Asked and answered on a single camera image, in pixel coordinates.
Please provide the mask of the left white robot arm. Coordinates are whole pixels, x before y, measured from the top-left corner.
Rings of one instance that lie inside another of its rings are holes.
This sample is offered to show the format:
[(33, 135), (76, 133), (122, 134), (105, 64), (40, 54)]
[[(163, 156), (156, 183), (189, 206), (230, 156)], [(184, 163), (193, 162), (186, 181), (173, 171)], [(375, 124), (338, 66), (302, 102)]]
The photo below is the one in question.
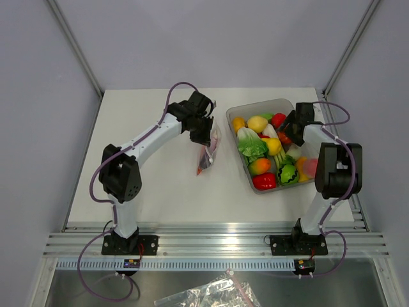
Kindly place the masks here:
[(191, 142), (210, 146), (214, 107), (212, 100), (194, 91), (188, 100), (167, 103), (158, 123), (136, 140), (104, 148), (98, 180), (112, 203), (115, 245), (123, 254), (132, 254), (138, 247), (138, 225), (131, 215), (132, 200), (143, 186), (141, 166), (164, 144), (186, 131)]

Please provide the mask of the clear dotted zip bag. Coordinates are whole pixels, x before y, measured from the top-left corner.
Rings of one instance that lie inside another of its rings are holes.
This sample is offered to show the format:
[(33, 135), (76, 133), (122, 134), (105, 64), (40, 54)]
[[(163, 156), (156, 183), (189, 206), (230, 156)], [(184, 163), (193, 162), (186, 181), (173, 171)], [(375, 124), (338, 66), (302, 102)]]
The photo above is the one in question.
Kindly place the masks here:
[(201, 151), (206, 149), (208, 151), (208, 153), (211, 155), (212, 159), (213, 159), (213, 163), (209, 168), (211, 168), (215, 163), (216, 156), (217, 156), (217, 150), (218, 150), (218, 147), (219, 147), (219, 145), (221, 143), (221, 139), (222, 139), (222, 133), (221, 133), (221, 130), (220, 130), (217, 122), (213, 123), (213, 127), (212, 127), (212, 130), (211, 130), (211, 133), (210, 133), (210, 139), (211, 139), (210, 146), (204, 146), (203, 145), (201, 147)]

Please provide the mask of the toy carrot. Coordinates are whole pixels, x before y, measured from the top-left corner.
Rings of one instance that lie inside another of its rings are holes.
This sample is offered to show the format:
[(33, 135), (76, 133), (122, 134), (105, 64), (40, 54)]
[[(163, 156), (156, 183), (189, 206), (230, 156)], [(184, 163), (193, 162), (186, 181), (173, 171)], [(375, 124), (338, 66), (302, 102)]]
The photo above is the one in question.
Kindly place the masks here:
[(196, 175), (200, 175), (204, 170), (208, 169), (213, 163), (211, 155), (206, 149), (202, 150), (199, 154)]

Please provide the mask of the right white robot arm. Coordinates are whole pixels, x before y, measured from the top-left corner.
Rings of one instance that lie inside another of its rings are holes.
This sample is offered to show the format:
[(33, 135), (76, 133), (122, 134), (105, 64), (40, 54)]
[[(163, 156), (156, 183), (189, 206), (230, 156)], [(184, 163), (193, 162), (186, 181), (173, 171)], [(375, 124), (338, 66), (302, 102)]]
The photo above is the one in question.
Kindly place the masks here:
[(297, 220), (288, 235), (270, 236), (274, 256), (327, 255), (325, 229), (339, 204), (362, 188), (362, 147), (347, 143), (316, 121), (314, 103), (297, 103), (279, 131), (302, 146), (308, 144), (318, 152), (314, 176), (316, 196), (303, 217)]

